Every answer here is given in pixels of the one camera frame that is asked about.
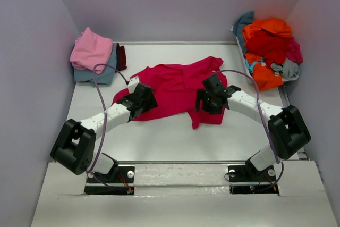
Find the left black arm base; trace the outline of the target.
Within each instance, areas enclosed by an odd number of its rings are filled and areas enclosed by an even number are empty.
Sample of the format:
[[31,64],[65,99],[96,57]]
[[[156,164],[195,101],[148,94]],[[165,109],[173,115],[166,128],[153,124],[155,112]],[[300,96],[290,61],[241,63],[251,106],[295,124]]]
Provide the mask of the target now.
[[112,173],[95,172],[95,176],[86,179],[84,193],[87,195],[134,195],[135,165],[120,164]]

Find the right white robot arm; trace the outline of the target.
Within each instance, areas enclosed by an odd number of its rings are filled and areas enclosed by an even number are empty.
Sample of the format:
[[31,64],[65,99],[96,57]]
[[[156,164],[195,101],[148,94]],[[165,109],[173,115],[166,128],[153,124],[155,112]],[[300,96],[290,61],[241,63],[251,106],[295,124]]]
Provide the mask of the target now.
[[297,107],[281,107],[262,102],[237,86],[225,87],[213,74],[197,89],[195,110],[220,114],[224,109],[241,113],[263,125],[269,144],[251,156],[244,165],[231,167],[227,174],[237,178],[257,180],[270,166],[290,159],[310,142],[311,136]]

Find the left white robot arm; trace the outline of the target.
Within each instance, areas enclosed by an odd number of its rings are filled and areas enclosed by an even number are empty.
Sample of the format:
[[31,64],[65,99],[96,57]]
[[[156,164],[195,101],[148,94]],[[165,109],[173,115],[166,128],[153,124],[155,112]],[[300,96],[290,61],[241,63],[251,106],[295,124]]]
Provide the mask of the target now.
[[51,158],[80,175],[86,173],[101,183],[116,179],[119,163],[101,150],[107,132],[158,106],[156,90],[137,82],[111,107],[82,121],[67,120],[50,152]]

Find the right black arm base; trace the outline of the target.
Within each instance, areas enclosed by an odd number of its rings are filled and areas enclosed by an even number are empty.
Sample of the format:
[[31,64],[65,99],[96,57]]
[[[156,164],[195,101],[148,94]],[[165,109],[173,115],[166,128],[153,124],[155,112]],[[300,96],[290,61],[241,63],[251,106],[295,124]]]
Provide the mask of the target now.
[[231,195],[279,194],[277,176],[271,165],[261,172],[247,174],[245,165],[228,165],[224,179]]

